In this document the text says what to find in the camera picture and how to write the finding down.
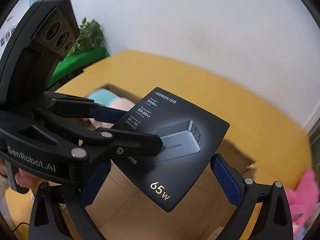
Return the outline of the person's left hand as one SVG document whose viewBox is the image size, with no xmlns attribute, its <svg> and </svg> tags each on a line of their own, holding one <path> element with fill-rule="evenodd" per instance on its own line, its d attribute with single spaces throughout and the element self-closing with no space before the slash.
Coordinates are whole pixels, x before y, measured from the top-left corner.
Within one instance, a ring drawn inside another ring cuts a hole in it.
<svg viewBox="0 0 320 240">
<path fill-rule="evenodd" d="M 5 167 L 4 159 L 1 158 L 1 178 L 7 179 L 7 169 Z M 15 181 L 20 187 L 29 188 L 33 194 L 37 192 L 41 178 L 22 169 L 15 174 Z"/>
</svg>

